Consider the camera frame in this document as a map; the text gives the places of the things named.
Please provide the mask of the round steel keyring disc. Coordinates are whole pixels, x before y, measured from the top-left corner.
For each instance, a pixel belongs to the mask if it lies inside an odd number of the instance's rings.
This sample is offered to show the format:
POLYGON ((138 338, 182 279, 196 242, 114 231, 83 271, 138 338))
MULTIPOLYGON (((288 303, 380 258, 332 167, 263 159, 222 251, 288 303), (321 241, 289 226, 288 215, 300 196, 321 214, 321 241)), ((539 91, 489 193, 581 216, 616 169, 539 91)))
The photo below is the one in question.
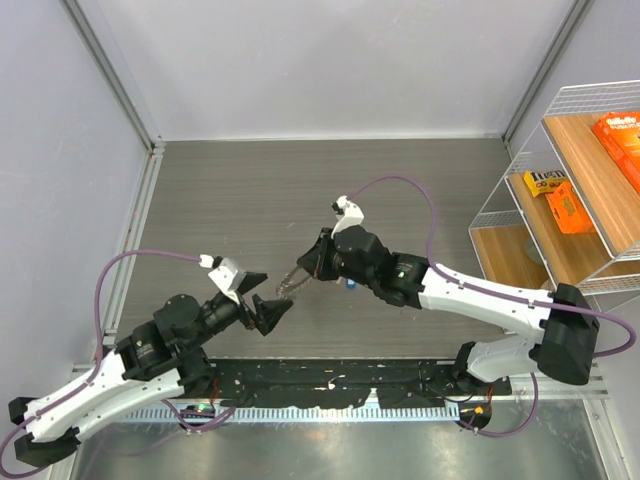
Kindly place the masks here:
POLYGON ((293 300, 313 277, 303 268, 296 266, 289 271, 276 288, 276 296, 281 300, 293 300))

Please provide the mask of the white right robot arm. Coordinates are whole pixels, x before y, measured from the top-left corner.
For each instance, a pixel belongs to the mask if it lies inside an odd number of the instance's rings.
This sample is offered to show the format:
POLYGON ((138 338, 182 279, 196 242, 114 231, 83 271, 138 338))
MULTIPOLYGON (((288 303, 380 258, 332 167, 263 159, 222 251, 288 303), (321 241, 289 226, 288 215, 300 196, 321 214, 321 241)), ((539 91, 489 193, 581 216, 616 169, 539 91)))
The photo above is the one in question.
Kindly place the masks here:
POLYGON ((463 344, 455 387, 473 394, 503 377, 540 372, 558 382, 588 383, 600 324, 578 288, 518 288, 470 277, 427 258, 392 252, 361 226, 324 228, 297 267, 319 281, 340 277, 396 307, 455 313, 501 327, 509 336, 463 344))

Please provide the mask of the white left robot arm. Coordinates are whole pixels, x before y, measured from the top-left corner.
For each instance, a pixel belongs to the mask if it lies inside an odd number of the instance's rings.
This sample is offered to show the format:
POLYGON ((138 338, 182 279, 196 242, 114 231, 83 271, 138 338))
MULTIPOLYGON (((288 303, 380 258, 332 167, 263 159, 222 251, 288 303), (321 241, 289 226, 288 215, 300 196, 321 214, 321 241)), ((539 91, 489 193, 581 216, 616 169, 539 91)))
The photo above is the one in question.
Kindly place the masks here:
POLYGON ((13 442, 18 461, 37 469, 76 452, 110 423, 146 405, 170 398, 207 395, 214 369, 203 344, 235 322, 268 335, 292 307, 290 299, 218 293, 200 303, 187 294, 168 299, 150 321, 104 352, 93 370, 41 398, 17 397, 11 421, 24 430, 13 442))

